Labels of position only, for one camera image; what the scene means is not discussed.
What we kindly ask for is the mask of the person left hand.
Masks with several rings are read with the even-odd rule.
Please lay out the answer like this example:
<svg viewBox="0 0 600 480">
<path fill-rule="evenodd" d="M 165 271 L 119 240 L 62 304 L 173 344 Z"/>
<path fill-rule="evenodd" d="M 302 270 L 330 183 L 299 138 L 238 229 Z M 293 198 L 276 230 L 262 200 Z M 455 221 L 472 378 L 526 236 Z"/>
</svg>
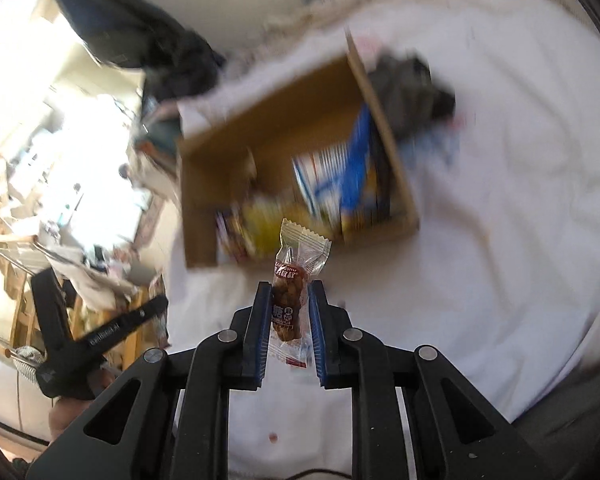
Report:
<svg viewBox="0 0 600 480">
<path fill-rule="evenodd" d="M 102 391 L 114 382 L 116 375 L 112 374 L 110 370 L 100 368 L 91 374 L 90 379 L 96 389 Z M 52 440 L 55 441 L 91 404 L 92 400 L 61 396 L 48 413 L 48 426 Z"/>
</svg>

